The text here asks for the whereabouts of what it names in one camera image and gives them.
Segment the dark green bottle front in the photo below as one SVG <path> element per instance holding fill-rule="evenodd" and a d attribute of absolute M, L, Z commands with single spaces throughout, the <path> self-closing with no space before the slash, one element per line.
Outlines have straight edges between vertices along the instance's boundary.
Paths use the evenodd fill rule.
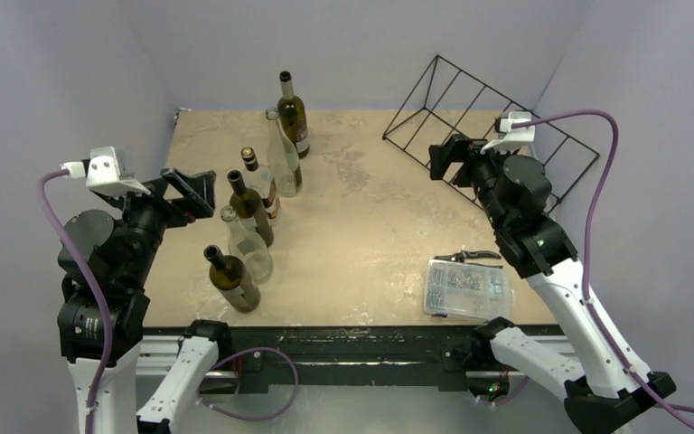
<path fill-rule="evenodd" d="M 207 246 L 203 255 L 210 263 L 209 280 L 226 301 L 241 313 L 255 310 L 261 295 L 245 264 L 216 245 Z"/>

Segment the dark green bottle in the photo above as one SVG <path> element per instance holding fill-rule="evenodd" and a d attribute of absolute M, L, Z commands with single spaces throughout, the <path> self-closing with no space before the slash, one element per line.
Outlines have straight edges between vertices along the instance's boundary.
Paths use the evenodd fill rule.
<path fill-rule="evenodd" d="M 241 313 L 255 310 L 261 295 L 245 264 L 216 245 L 207 246 L 203 255 L 210 263 L 209 280 L 226 301 Z"/>
<path fill-rule="evenodd" d="M 236 211 L 241 222 L 250 231 L 255 231 L 270 247 L 274 242 L 275 235 L 261 196 L 256 190 L 245 184 L 239 170 L 229 171 L 227 179 L 232 190 L 229 205 Z"/>

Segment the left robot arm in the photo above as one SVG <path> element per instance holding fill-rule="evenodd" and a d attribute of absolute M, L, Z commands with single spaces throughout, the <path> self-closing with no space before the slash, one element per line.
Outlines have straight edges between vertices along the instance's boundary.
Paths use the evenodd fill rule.
<path fill-rule="evenodd" d="M 212 171 L 164 169 L 144 192 L 104 200 L 122 214 L 87 210 L 56 223 L 64 270 L 57 316 L 61 355 L 74 382 L 83 433 L 175 433 L 197 401 L 204 376 L 230 364 L 228 325 L 199 319 L 179 338 L 177 355 L 155 393 L 136 401 L 136 372 L 149 306 L 145 282 L 164 233 L 215 210 Z"/>

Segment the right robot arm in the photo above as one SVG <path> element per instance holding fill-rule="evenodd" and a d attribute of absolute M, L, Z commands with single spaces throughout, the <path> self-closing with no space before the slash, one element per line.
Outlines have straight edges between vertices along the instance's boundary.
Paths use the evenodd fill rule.
<path fill-rule="evenodd" d="M 540 161 L 498 153 L 460 134 L 428 152 L 434 180 L 459 164 L 455 183 L 473 189 L 501 255 L 543 300 L 575 351 L 574 358 L 563 356 L 497 317 L 474 330 L 471 356 L 478 365 L 503 363 L 523 372 L 562 402 L 583 433 L 612 433 L 675 392 L 672 378 L 639 357 L 594 291 L 583 288 L 577 249 L 546 213 L 552 186 Z"/>

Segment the clear glass bottle short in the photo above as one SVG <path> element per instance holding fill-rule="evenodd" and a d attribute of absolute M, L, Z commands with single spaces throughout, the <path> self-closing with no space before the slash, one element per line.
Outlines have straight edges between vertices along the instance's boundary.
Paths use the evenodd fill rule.
<path fill-rule="evenodd" d="M 262 237 L 250 230 L 230 205 L 220 209 L 220 218 L 228 229 L 230 254 L 242 260 L 255 283 L 269 281 L 273 274 L 273 259 Z"/>

